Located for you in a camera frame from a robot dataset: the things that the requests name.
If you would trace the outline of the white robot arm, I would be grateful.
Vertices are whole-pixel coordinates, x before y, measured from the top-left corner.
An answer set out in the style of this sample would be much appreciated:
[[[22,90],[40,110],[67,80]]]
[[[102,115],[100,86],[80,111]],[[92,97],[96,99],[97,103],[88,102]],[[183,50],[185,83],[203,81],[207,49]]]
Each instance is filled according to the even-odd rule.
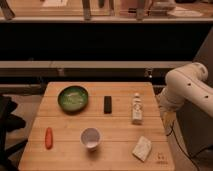
[[[207,78],[208,70],[199,62],[170,70],[165,76],[166,86],[158,95],[159,107],[177,111],[188,100],[213,117],[213,87],[205,83]]]

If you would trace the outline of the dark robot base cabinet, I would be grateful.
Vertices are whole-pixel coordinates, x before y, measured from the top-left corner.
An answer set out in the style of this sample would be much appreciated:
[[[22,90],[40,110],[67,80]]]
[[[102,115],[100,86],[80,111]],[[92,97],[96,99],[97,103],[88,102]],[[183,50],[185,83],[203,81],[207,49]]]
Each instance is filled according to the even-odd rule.
[[[209,72],[206,83],[213,87],[213,37],[208,36],[195,61],[203,63]],[[213,154],[213,118],[186,101],[177,112],[177,119],[188,154],[191,157]]]

